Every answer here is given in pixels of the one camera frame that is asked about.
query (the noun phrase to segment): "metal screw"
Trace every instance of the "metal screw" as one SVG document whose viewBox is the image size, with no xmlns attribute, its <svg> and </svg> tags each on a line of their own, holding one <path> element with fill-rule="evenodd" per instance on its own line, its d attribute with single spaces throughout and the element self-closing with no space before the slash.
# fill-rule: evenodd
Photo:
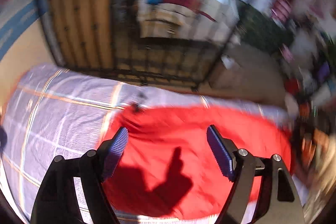
<svg viewBox="0 0 336 224">
<path fill-rule="evenodd" d="M 96 150 L 89 150 L 86 154 L 88 157 L 93 157 L 96 154 Z"/>
<path fill-rule="evenodd" d="M 278 154 L 273 155 L 273 159 L 276 161 L 280 161 L 281 157 Z"/>
<path fill-rule="evenodd" d="M 61 161 L 62 160 L 62 156 L 60 156 L 60 155 L 58 155 L 58 156 L 56 156 L 55 158 L 54 158 L 54 161 L 55 162 L 59 162 L 59 161 Z"/>
<path fill-rule="evenodd" d="M 248 153 L 247 153 L 247 151 L 245 150 L 245 149 L 239 149 L 238 150 L 238 153 L 240 154 L 240 155 L 242 155 L 243 157 L 245 157 Z"/>
</svg>

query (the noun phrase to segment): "blue wall stripe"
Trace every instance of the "blue wall stripe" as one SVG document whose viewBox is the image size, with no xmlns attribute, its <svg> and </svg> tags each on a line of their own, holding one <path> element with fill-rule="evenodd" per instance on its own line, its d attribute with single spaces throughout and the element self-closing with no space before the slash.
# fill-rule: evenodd
<svg viewBox="0 0 336 224">
<path fill-rule="evenodd" d="M 47 11 L 46 0 L 38 0 L 42 3 L 42 15 Z M 17 12 L 0 29 L 0 60 L 4 57 L 9 48 L 39 18 L 37 13 L 36 0 L 27 4 Z"/>
</svg>

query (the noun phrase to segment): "bed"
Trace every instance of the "bed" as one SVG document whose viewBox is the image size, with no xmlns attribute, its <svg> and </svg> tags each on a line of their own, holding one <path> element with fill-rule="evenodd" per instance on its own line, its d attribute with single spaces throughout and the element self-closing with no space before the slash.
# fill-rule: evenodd
<svg viewBox="0 0 336 224">
<path fill-rule="evenodd" d="M 4 169 L 13 198 L 28 219 L 53 158 L 56 155 L 63 155 L 65 159 L 75 158 L 95 149 L 104 139 L 114 117 L 132 104 L 144 109 L 222 106 L 264 117 L 276 125 L 288 119 L 286 111 L 278 107 L 129 85 L 50 64 L 36 66 L 18 82 L 2 118 L 2 128 L 7 134 L 2 155 Z M 74 181 L 83 220 L 92 223 L 80 180 L 74 178 Z M 296 181 L 296 185 L 302 189 L 299 182 Z M 249 205 L 244 223 L 250 221 L 254 207 L 255 203 Z M 115 212 L 121 223 L 180 222 L 177 218 L 158 220 L 118 210 Z M 212 223 L 215 219 L 216 216 L 212 216 L 197 222 Z M 195 220 L 183 222 L 194 223 Z"/>
</svg>

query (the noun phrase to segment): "beige wall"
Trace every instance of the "beige wall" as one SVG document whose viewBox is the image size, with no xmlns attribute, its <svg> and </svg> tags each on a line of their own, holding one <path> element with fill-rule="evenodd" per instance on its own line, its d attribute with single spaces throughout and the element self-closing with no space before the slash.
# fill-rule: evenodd
<svg viewBox="0 0 336 224">
<path fill-rule="evenodd" d="M 8 100 L 21 75 L 41 63 L 54 62 L 38 19 L 23 32 L 0 61 L 0 106 Z"/>
</svg>

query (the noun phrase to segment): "blue gripper pad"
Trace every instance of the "blue gripper pad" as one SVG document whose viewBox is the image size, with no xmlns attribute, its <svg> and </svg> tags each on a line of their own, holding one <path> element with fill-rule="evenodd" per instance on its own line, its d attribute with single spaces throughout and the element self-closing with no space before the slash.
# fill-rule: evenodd
<svg viewBox="0 0 336 224">
<path fill-rule="evenodd" d="M 207 141 L 223 176 L 234 181 L 236 158 L 233 151 L 237 150 L 235 144 L 231 140 L 222 138 L 213 125 L 207 129 Z M 223 141 L 227 141 L 229 147 L 225 147 Z"/>
<path fill-rule="evenodd" d="M 102 171 L 103 181 L 113 175 L 115 168 L 123 154 L 128 142 L 128 131 L 126 128 L 120 128 L 110 141 L 110 146 L 107 147 L 108 151 L 104 160 L 104 168 Z"/>
</svg>

